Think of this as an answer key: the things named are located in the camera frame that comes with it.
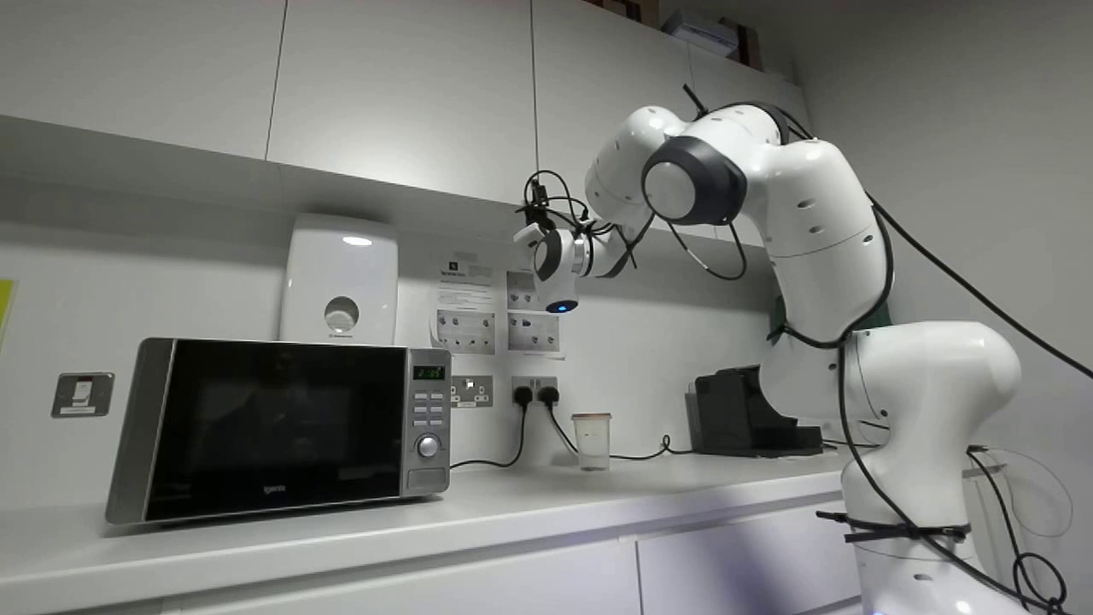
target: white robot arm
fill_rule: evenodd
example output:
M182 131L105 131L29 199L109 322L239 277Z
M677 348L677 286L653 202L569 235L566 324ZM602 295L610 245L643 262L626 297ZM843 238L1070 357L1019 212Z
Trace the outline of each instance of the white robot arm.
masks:
M628 235L649 212L677 225L751 217L789 322L761 363L767 402L792 416L824 398L843 406L848 394L848 402L896 420L891 441L843 472L867 613L1024 613L940 552L978 568L969 538L958 532L964 449L1013 394L1019 357L972 322L857 330L888 295L891 256L867 193L832 145L789 139L761 105L726 105L697 125L644 105L598 154L586 202ZM576 308L575 281L602 277L626 256L617 234L561 238L561 256L539 251L543 291L561 291Z

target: cabinet door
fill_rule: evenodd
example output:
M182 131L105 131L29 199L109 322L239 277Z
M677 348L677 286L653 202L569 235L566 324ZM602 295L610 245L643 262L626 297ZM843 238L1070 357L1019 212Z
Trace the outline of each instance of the cabinet door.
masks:
M173 602L173 615L638 615L634 544Z
M678 43L583 0L531 0L531 11L539 163L561 171L575 194L583 194L591 161L638 105L692 118Z
M724 102L767 102L789 109L801 125L808 119L799 85L787 84L783 77L764 77L697 47L685 53L685 63L689 85L709 109Z
M289 5L271 161L518 202L528 0Z
M644 615L837 613L861 595L843 525L815 511L643 538L638 568Z
M0 118L262 156L282 0L0 0Z

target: white wall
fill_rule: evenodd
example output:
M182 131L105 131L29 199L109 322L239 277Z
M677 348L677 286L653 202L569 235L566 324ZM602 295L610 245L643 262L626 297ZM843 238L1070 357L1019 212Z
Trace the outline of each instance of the white wall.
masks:
M815 135L940 256L1064 353L1093 363L1093 5L824 0L787 11ZM986 319L909 251L896 319ZM1072 613L1093 613L1093 382L1036 353L978 441L1002 456L1032 546L1053 554Z
M398 338L427 346L436 273L454 252L496 270L502 308L517 217L498 208L473 235L402 234ZM287 220L56 184L0 184L0 277L18 302L0 338L0 511L105 504L138 342L148 334L272 338L287 260ZM767 277L726 286L685 256L643 251L643 270L586 286L563 322L561 357L454 359L454 374L496 376L496 412L456 412L454 457L512 449L510 374L553 374L566 412L616 412L616 449L685 445L684 394L692 376L758 359ZM51 420L59 374L117 374L103 420ZM528 461L561 441L531 414Z

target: kitchen counter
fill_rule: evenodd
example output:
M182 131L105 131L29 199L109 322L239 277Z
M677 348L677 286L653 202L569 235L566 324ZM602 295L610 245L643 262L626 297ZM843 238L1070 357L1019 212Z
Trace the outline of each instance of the kitchen counter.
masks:
M103 511L0 513L4 613L64 613L531 541L616 538L837 496L843 456L461 469L439 498L247 524L105 532Z

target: microwave window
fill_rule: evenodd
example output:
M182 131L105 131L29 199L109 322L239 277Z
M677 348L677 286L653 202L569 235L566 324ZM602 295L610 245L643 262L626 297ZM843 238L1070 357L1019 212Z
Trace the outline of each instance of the microwave window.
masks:
M402 353L182 342L149 516L398 489Z

